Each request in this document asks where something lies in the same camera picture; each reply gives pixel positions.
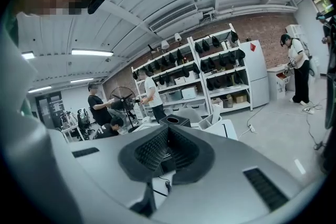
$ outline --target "electric fan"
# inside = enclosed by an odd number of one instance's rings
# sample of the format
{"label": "electric fan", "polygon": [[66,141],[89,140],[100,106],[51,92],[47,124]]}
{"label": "electric fan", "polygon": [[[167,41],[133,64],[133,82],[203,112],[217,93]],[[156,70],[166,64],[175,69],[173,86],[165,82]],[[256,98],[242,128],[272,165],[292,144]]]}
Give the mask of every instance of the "electric fan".
{"label": "electric fan", "polygon": [[132,123],[132,120],[136,120],[135,116],[131,112],[131,110],[133,110],[134,103],[136,102],[134,92],[127,87],[118,87],[111,92],[110,99],[112,98],[114,98],[114,102],[111,105],[111,109],[123,115],[127,115],[132,125],[132,128],[130,128],[128,132],[133,132],[136,128],[138,128],[138,126],[134,126]]}

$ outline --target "ceiling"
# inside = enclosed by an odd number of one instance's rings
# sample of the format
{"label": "ceiling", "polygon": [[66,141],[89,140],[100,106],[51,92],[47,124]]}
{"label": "ceiling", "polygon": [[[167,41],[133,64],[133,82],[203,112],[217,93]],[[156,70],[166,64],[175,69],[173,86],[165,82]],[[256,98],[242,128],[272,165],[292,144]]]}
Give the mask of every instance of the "ceiling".
{"label": "ceiling", "polygon": [[[33,51],[29,60],[38,70],[33,88],[70,87],[70,80],[97,78],[102,80],[120,70],[146,51],[147,44],[156,46],[162,37],[149,26],[169,12],[189,4],[198,10],[213,7],[215,15],[223,10],[252,5],[291,5],[291,0],[106,0],[93,14],[39,18],[18,16],[19,49]],[[180,32],[186,30],[181,24]],[[107,59],[99,56],[73,56],[72,49],[113,51]]]}

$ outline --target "black t-shirt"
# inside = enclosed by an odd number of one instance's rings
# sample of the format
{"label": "black t-shirt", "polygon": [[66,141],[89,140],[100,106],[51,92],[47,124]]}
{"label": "black t-shirt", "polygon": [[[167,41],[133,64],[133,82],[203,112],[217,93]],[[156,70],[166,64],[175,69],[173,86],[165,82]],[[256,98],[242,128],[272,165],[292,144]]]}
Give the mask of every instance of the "black t-shirt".
{"label": "black t-shirt", "polygon": [[100,139],[106,137],[117,136],[119,133],[117,131],[112,130],[111,124],[106,123],[101,128],[99,128],[94,135],[93,139]]}
{"label": "black t-shirt", "polygon": [[98,96],[89,95],[88,102],[90,105],[92,116],[100,126],[104,125],[105,123],[110,123],[112,117],[110,113],[107,111],[106,107],[97,110],[93,109],[93,106],[96,104],[104,104],[104,102]]}

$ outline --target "red sticker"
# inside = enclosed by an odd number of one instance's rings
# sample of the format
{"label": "red sticker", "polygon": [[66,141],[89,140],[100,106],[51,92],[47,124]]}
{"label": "red sticker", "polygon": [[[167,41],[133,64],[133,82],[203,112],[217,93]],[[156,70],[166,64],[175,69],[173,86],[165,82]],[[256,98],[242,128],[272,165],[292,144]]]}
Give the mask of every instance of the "red sticker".
{"label": "red sticker", "polygon": [[251,43],[250,47],[251,47],[251,51],[254,51],[254,50],[256,49],[257,46],[254,45],[253,43]]}

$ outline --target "white t-shirt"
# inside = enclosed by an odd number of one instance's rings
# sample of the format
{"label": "white t-shirt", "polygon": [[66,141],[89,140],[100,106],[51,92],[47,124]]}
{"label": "white t-shirt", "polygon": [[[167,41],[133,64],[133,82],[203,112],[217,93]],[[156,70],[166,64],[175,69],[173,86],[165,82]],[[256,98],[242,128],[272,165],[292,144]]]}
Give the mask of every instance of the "white t-shirt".
{"label": "white t-shirt", "polygon": [[297,39],[292,39],[292,46],[290,46],[290,48],[288,49],[288,57],[295,59],[300,52],[303,54],[303,57],[301,58],[300,61],[296,62],[296,66],[294,68],[302,67],[303,62],[309,59],[306,53],[304,52],[301,41]]}
{"label": "white t-shirt", "polygon": [[146,91],[147,96],[149,95],[150,88],[152,88],[152,87],[155,88],[155,92],[154,92],[154,95],[152,96],[152,98],[150,99],[150,101],[148,102],[148,104],[151,108],[162,104],[162,100],[160,98],[158,89],[155,86],[154,80],[152,80],[150,77],[147,77],[145,79],[145,91]]}

